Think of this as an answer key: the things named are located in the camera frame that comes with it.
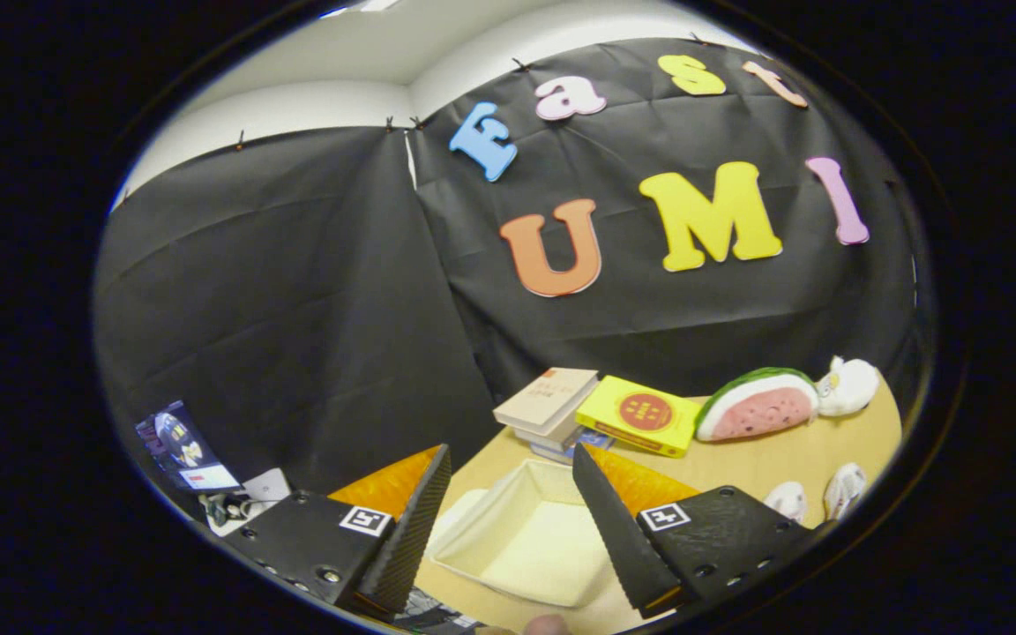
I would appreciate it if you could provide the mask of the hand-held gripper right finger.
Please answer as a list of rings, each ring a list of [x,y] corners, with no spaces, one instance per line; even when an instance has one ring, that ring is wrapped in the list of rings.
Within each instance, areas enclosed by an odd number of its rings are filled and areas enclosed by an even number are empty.
[[[572,477],[626,599],[641,617],[705,619],[781,578],[830,529],[741,488],[696,491],[610,451],[578,446]]]

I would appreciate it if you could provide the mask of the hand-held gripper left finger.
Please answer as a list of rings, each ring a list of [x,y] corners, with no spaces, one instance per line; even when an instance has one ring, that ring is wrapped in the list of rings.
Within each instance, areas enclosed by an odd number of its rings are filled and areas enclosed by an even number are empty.
[[[438,444],[334,493],[297,490],[223,541],[311,599],[395,618],[406,610],[451,478],[451,449]]]

